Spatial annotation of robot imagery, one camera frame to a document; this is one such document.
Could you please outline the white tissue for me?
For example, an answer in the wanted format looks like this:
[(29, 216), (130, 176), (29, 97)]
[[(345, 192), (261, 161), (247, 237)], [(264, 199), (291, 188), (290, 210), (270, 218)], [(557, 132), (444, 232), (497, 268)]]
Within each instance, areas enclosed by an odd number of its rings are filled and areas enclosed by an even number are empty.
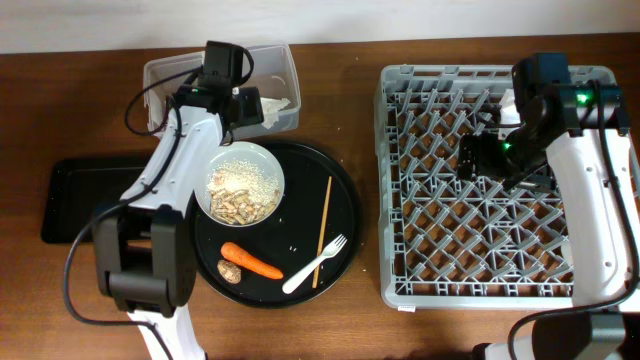
[(289, 104), (290, 100), (286, 98), (261, 98), (261, 106), (264, 118), (262, 126), (267, 129), (272, 128), (279, 119), (279, 111), (285, 109)]

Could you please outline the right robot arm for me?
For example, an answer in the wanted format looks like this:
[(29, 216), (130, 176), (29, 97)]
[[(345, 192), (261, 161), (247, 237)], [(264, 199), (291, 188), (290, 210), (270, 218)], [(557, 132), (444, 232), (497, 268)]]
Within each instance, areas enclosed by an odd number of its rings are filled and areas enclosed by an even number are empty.
[(457, 175), (518, 186), (549, 166), (559, 187), (574, 268), (572, 307), (518, 320), (476, 359), (614, 359), (639, 312), (639, 218), (631, 184), (630, 123), (621, 90), (591, 80), (518, 95), (520, 128), (501, 139), (467, 134)]

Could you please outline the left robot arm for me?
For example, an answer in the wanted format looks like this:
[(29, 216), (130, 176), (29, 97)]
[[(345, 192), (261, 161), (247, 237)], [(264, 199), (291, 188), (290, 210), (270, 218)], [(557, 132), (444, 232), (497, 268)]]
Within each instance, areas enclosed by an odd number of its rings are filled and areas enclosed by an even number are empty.
[(180, 86), (167, 99), (160, 143), (140, 179), (87, 227), (100, 292), (139, 328), (154, 359), (206, 356), (187, 305), (197, 275), (187, 217), (225, 138), (263, 120), (255, 87)]

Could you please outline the clear plastic bin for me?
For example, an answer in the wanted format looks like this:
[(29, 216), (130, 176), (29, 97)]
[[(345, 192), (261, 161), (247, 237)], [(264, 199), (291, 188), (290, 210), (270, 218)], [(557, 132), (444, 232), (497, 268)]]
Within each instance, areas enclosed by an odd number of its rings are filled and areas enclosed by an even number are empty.
[[(261, 124), (242, 127), (233, 132), (237, 140), (245, 140), (280, 132), (294, 130), (299, 124), (301, 108), (300, 87), (295, 62), (288, 45), (284, 43), (254, 45), (249, 48), (254, 59), (254, 71), (246, 83), (257, 87), (261, 98), (290, 100), (290, 104), (280, 110), (279, 119), (270, 129)], [(171, 75), (183, 73), (203, 64), (202, 51), (165, 57), (149, 61), (143, 70), (143, 85), (149, 86)]]

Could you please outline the grey plate with food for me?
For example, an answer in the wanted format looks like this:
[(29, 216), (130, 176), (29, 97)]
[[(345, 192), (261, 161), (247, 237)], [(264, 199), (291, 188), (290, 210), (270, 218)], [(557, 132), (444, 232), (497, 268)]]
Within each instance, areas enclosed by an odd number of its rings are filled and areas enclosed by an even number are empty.
[(274, 213), (284, 195), (280, 162), (266, 148), (235, 142), (216, 148), (195, 182), (200, 209), (227, 227), (254, 226)]

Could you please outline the wooden chopstick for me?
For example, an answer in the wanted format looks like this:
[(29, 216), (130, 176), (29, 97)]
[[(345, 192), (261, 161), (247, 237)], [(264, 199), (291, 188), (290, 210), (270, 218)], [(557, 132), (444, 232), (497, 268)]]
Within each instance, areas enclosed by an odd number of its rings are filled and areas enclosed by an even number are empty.
[[(330, 197), (331, 197), (332, 180), (333, 180), (333, 177), (329, 176), (328, 177), (328, 181), (327, 181), (327, 187), (326, 187), (326, 192), (325, 192), (324, 203), (323, 203), (321, 227), (320, 227), (320, 233), (319, 233), (318, 244), (317, 244), (318, 245), (317, 246), (317, 254), (316, 254), (317, 256), (320, 256), (322, 251), (323, 251), (324, 237), (325, 237), (325, 231), (326, 231), (326, 223), (327, 223), (327, 217), (328, 217), (328, 208), (329, 208)], [(318, 286), (318, 277), (319, 277), (319, 268), (318, 268), (318, 266), (316, 266), (314, 268), (314, 272), (313, 272), (312, 289), (316, 289), (317, 288), (317, 286)]]

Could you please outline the orange carrot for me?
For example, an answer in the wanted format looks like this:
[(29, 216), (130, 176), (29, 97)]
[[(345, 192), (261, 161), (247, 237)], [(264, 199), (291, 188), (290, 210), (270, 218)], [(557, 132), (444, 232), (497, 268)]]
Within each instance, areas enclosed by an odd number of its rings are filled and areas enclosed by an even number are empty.
[(259, 260), (235, 243), (224, 243), (221, 247), (221, 255), (227, 261), (268, 279), (280, 280), (284, 277), (279, 269)]

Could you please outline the round black tray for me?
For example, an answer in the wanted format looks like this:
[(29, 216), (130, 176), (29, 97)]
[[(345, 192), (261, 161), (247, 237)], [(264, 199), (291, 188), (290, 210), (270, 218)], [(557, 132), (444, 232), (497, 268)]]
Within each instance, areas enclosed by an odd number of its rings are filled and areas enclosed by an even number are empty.
[[(210, 219), (191, 200), (189, 221), (199, 274), (224, 297), (251, 307), (284, 308), (309, 301), (334, 285), (347, 271), (360, 249), (361, 203), (355, 184), (340, 163), (310, 145), (270, 141), (262, 144), (282, 165), (284, 198), (265, 221), (248, 228), (223, 226)], [(227, 283), (217, 270), (222, 245), (231, 241), (259, 260), (272, 265), (288, 279), (317, 255), (323, 203), (328, 177), (331, 197), (324, 243), (344, 235), (347, 243), (319, 270), (318, 286), (312, 276), (291, 294), (282, 291), (282, 280), (272, 280), (244, 269), (239, 284)]]

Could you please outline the brown mushroom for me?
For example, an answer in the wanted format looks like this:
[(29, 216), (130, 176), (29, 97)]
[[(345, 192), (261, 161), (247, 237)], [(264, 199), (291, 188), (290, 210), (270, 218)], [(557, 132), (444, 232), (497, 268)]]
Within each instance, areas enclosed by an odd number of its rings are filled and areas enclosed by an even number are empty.
[(242, 280), (242, 272), (239, 266), (228, 260), (219, 260), (217, 269), (222, 278), (229, 284), (236, 285)]

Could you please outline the white plastic fork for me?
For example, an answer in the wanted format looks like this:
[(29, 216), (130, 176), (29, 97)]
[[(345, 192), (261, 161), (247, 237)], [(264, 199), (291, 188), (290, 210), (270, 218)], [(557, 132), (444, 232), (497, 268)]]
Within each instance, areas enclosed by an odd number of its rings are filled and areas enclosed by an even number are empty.
[(282, 286), (282, 291), (285, 294), (291, 294), (296, 290), (306, 278), (325, 260), (335, 257), (347, 243), (347, 238), (344, 235), (339, 235), (328, 245), (324, 247), (322, 252), (309, 264), (299, 270), (291, 278), (289, 278)]

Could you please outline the black rectangular tray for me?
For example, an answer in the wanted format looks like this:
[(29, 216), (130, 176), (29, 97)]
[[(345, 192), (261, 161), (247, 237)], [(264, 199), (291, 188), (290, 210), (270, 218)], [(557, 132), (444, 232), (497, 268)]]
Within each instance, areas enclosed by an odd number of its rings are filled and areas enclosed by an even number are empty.
[(51, 171), (41, 240), (72, 243), (96, 208), (116, 203), (149, 160), (148, 154), (133, 154), (57, 162)]

